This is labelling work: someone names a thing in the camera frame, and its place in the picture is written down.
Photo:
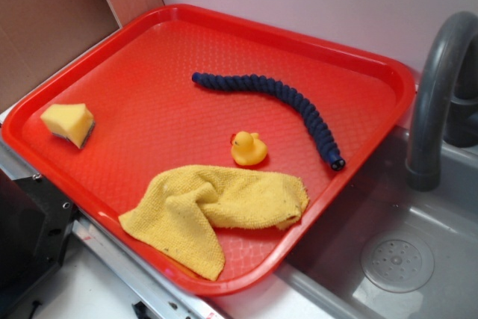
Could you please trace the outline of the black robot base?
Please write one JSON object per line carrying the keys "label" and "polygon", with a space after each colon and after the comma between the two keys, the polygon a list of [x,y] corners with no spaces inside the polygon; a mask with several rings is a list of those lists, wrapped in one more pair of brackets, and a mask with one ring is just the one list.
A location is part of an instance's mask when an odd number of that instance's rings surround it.
{"label": "black robot base", "polygon": [[47,178],[1,173],[1,317],[63,265],[75,204]]}

